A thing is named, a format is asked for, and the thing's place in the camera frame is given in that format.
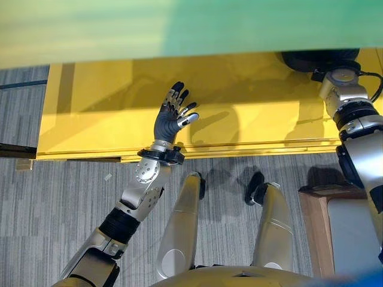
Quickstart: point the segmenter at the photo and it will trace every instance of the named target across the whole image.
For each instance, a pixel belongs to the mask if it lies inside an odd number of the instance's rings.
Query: black wire
[[[375,94],[370,99],[371,102],[376,101],[378,99],[378,97],[380,96],[380,94],[382,93],[382,90],[383,90],[383,77],[377,73],[363,72],[363,71],[360,71],[359,76],[374,76],[374,77],[378,77],[381,80],[381,84],[379,85]]]

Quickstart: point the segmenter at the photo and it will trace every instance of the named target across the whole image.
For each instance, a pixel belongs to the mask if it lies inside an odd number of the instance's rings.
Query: yellow table
[[[383,52],[361,50],[362,70],[382,73]],[[187,158],[332,152],[338,130],[319,83],[278,53],[51,65],[37,160],[118,157],[136,161],[153,141],[159,106],[184,81],[200,119],[179,132]],[[373,95],[374,77],[360,77]],[[383,101],[375,102],[383,113]]]

